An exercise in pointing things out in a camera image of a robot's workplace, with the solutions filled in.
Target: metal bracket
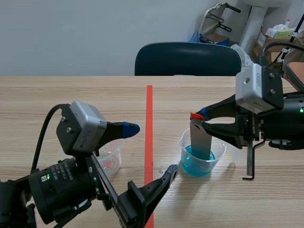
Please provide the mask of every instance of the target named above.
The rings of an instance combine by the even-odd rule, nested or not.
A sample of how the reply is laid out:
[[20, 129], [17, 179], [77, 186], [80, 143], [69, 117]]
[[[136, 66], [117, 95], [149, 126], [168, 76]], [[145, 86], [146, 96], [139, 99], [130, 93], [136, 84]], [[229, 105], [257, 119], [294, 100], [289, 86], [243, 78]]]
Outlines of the metal bracket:
[[258, 143], [252, 147], [252, 141], [248, 144], [247, 148], [247, 176], [243, 177], [243, 181], [253, 181], [255, 178], [255, 150], [261, 146], [265, 145], [266, 139], [264, 138], [262, 142]]

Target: plastic measuring cup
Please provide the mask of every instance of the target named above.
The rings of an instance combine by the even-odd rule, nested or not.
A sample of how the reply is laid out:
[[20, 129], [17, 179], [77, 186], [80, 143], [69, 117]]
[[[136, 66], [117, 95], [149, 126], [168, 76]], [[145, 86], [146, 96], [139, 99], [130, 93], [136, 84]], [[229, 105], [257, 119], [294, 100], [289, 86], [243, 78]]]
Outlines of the plastic measuring cup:
[[181, 147], [182, 166], [187, 173], [194, 176], [205, 176], [210, 173], [227, 149], [227, 146], [220, 139], [212, 137], [210, 160], [202, 160], [192, 156], [190, 128], [182, 135], [179, 146]]
[[[97, 157], [99, 164], [104, 169], [106, 175], [112, 175], [117, 172], [122, 164], [121, 147], [124, 145], [123, 139], [111, 141], [99, 149], [99, 156]], [[62, 158], [71, 158], [66, 155], [62, 148], [59, 149]]]

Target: screw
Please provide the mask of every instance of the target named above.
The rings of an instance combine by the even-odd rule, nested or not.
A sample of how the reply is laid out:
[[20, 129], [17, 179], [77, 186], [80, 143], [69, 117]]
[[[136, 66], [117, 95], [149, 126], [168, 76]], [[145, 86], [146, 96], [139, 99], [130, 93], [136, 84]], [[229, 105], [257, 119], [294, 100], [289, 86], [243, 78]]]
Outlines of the screw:
[[68, 127], [68, 128], [66, 129], [66, 133], [72, 133], [72, 132], [73, 132], [72, 128]]
[[66, 122], [66, 121], [67, 121], [67, 119], [64, 116], [62, 116], [61, 117], [61, 122]]

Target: dark blue chair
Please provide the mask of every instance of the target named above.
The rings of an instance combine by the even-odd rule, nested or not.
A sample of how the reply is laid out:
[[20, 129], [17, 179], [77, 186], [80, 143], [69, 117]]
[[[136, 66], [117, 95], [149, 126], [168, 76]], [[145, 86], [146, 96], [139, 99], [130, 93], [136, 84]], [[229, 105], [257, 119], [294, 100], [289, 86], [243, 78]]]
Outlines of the dark blue chair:
[[169, 42], [144, 46], [135, 61], [136, 76], [235, 76], [241, 59], [229, 47]]

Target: wooden table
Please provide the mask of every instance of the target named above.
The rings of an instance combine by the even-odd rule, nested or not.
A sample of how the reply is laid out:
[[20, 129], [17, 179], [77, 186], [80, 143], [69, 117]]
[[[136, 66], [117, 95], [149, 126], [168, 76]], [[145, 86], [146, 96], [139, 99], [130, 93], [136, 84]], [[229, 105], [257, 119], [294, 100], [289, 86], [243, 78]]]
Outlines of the wooden table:
[[[29, 173], [46, 114], [56, 104], [81, 100], [96, 106], [108, 121], [137, 123], [141, 132], [126, 140], [122, 166], [111, 177], [118, 193], [133, 180], [143, 185], [146, 85], [153, 85], [154, 178], [178, 164], [177, 144], [189, 127], [191, 111], [219, 102], [235, 92], [235, 77], [0, 77], [0, 177]], [[294, 89], [284, 82], [285, 92]], [[56, 113], [48, 128], [40, 168], [61, 159]], [[302, 228], [304, 226], [304, 151], [280, 151], [267, 145], [256, 153], [256, 179], [246, 175], [246, 153], [236, 164], [231, 154], [212, 174], [192, 177], [182, 170], [154, 213], [156, 228]], [[38, 213], [38, 227], [45, 226]], [[102, 203], [77, 216], [67, 227], [118, 228]]]
[[286, 66], [286, 73], [290, 83], [298, 90], [304, 90], [304, 63], [292, 62]]

